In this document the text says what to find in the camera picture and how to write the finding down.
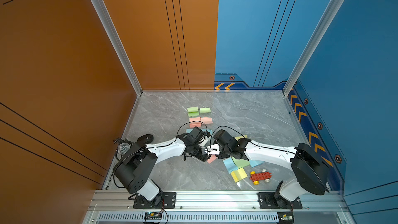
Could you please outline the torn blue memo page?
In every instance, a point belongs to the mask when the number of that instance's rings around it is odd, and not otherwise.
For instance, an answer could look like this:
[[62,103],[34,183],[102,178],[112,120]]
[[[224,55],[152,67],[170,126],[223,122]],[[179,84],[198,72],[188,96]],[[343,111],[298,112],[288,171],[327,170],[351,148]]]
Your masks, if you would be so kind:
[[213,130],[210,130],[210,129],[207,129],[207,130],[206,130],[206,129],[201,129],[201,130],[202,130],[202,131],[204,131],[204,132],[206,132],[206,131],[207,131],[207,132],[209,132],[209,133],[210,133],[210,135],[212,135],[212,134],[213,134]]

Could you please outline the pink fanned memo pad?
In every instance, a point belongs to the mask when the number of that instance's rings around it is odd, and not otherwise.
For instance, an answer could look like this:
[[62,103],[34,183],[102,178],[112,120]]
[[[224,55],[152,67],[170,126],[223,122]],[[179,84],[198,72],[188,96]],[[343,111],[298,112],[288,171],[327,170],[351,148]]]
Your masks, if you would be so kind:
[[202,126],[201,118],[190,118],[189,119],[189,126],[190,128],[198,127],[200,128]]

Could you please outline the torn green memo page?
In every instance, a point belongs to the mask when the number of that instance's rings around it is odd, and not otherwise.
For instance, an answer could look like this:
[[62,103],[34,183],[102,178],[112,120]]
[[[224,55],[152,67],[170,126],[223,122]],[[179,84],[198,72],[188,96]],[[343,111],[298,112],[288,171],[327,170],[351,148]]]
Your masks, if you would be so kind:
[[211,113],[211,108],[209,108],[209,107],[200,108],[200,113],[201,114]]

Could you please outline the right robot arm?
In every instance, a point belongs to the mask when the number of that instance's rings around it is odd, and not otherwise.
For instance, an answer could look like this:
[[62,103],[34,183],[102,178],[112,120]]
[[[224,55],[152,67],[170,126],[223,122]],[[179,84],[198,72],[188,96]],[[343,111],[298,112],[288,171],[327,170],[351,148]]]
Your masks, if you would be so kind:
[[329,192],[327,181],[330,166],[309,145],[300,143],[296,147],[280,147],[261,144],[248,138],[236,138],[223,129],[210,138],[213,143],[208,151],[235,159],[256,160],[275,164],[291,170],[294,176],[282,180],[273,194],[259,195],[263,202],[279,209],[294,209],[299,197],[306,193],[323,196]]

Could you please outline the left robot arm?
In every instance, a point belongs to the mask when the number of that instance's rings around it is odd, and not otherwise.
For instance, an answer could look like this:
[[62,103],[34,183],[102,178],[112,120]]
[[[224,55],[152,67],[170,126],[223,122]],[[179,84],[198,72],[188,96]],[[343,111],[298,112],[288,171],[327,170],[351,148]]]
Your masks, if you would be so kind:
[[155,165],[172,157],[195,157],[203,162],[209,154],[202,152],[203,145],[210,140],[210,133],[195,127],[189,133],[177,134],[169,141],[150,144],[137,141],[113,168],[114,177],[132,195],[144,198],[152,206],[163,200],[163,191],[150,179]]

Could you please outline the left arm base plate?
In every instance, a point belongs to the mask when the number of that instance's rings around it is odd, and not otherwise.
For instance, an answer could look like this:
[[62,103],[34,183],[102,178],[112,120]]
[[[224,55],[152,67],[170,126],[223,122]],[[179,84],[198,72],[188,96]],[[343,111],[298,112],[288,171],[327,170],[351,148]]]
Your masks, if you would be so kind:
[[176,203],[176,192],[160,191],[152,200],[147,200],[144,196],[138,195],[135,199],[133,208],[135,209],[150,209],[150,208],[164,208],[174,209]]

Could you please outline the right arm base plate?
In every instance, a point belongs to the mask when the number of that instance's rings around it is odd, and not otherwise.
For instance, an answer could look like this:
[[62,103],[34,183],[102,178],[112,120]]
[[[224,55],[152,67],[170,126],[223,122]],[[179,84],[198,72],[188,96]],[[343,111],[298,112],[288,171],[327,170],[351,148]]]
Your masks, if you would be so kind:
[[257,193],[260,209],[302,209],[301,199],[297,197],[294,201],[288,201],[276,192]]

